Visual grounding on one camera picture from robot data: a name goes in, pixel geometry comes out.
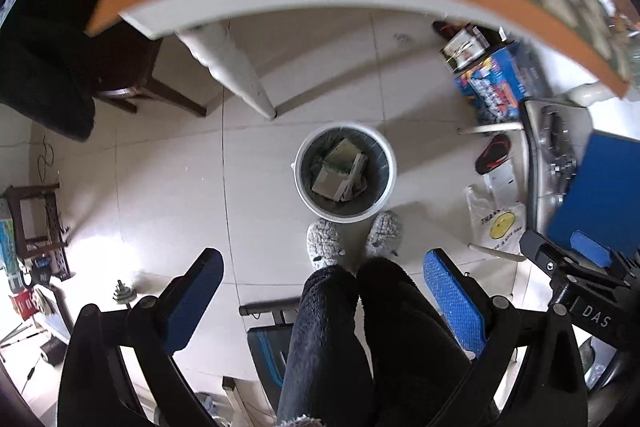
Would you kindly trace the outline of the grey slipper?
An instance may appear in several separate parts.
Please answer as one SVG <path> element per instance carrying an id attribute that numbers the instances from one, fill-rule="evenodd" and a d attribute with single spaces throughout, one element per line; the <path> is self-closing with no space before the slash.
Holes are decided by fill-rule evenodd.
<path id="1" fill-rule="evenodd" d="M 368 258 L 397 257 L 404 226 L 396 212 L 384 211 L 374 219 L 364 244 Z"/>
<path id="2" fill-rule="evenodd" d="M 311 223 L 306 233 L 306 248 L 315 270 L 344 265 L 346 248 L 340 227 L 331 221 L 319 219 Z"/>

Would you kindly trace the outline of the white round trash bin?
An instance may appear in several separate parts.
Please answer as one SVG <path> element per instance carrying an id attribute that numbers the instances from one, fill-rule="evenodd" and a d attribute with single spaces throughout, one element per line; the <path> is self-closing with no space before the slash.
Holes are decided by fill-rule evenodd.
<path id="1" fill-rule="evenodd" d="M 341 225 L 383 209 L 397 178 L 397 162 L 382 133 L 359 122 L 334 122 L 300 144 L 291 165 L 297 193 L 316 216 Z"/>

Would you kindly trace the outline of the white table leg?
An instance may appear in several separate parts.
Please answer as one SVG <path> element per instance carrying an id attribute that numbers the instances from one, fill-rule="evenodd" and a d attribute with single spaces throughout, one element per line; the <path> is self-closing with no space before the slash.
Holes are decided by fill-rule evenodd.
<path id="1" fill-rule="evenodd" d="M 227 24 L 215 22 L 176 32 L 179 40 L 209 74 L 262 117 L 273 120 L 277 111 L 257 72 L 238 48 Z"/>

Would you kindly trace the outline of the right grey slipper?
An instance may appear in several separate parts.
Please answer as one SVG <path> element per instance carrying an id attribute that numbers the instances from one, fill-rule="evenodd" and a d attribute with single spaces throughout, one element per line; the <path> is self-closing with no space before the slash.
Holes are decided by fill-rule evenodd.
<path id="1" fill-rule="evenodd" d="M 397 257 L 404 226 L 396 212 L 384 211 L 374 219 L 364 244 L 368 258 Z"/>

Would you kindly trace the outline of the black cloth covered chair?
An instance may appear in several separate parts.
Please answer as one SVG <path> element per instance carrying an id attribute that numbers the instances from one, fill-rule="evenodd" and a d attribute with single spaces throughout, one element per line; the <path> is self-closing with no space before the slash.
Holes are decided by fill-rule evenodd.
<path id="1" fill-rule="evenodd" d="M 89 139 L 100 98 L 134 113 L 155 98 L 198 117 L 204 106 L 156 80 L 160 42 L 120 20 L 86 28 L 99 0 L 17 0 L 1 27 L 1 102 L 77 142 Z"/>

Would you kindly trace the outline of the blue seat chair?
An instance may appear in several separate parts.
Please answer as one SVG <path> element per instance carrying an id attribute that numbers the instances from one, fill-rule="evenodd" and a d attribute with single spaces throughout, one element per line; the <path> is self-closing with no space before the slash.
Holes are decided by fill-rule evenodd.
<path id="1" fill-rule="evenodd" d="M 639 251 L 639 142 L 598 131 L 585 107 L 524 98 L 526 227 L 567 251 L 582 232 L 631 259 Z"/>

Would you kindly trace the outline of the left grey slipper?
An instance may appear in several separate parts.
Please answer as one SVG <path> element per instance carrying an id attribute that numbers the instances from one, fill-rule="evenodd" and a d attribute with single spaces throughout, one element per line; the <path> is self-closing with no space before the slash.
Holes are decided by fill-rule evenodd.
<path id="1" fill-rule="evenodd" d="M 311 223 L 306 233 L 306 248 L 315 270 L 344 265 L 346 248 L 340 227 L 331 221 L 319 219 Z"/>

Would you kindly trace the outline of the person's dark trouser legs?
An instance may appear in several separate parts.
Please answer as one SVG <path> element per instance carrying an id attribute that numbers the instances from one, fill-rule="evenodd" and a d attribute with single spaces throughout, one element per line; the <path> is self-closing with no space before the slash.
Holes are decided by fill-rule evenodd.
<path id="1" fill-rule="evenodd" d="M 471 362 L 396 262 L 311 274 L 292 332 L 281 426 L 425 426 Z"/>

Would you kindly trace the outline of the green white medicine box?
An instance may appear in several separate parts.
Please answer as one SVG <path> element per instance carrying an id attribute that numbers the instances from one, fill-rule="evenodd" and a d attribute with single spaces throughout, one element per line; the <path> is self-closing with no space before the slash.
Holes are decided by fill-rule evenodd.
<path id="1" fill-rule="evenodd" d="M 367 162 L 368 156 L 357 145 L 343 139 L 322 159 L 311 191 L 332 202 L 350 202 L 367 188 L 363 178 Z"/>

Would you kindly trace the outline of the white smiley plastic bag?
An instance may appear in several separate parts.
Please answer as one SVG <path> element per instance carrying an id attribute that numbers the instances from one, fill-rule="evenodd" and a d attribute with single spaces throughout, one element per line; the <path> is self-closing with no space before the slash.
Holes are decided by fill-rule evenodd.
<path id="1" fill-rule="evenodd" d="M 520 239 L 525 232 L 526 208 L 521 202 L 501 205 L 494 196 L 475 190 L 464 190 L 472 228 L 470 247 L 487 251 L 495 257 L 521 257 Z"/>

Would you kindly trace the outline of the blue printed carton box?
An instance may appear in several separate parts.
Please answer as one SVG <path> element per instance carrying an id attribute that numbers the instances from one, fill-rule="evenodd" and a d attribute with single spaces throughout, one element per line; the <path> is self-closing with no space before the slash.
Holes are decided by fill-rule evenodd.
<path id="1" fill-rule="evenodd" d="M 457 87 L 479 124 L 520 119 L 523 98 L 545 98 L 550 89 L 535 50 L 511 42 L 456 77 Z"/>

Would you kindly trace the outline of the black red sandal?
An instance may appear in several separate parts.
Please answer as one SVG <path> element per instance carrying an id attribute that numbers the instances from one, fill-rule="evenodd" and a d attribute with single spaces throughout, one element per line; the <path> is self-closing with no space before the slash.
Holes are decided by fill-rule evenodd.
<path id="1" fill-rule="evenodd" d="M 509 158 L 511 146 L 511 140 L 506 134 L 496 134 L 476 158 L 475 171 L 484 176 L 502 165 Z"/>

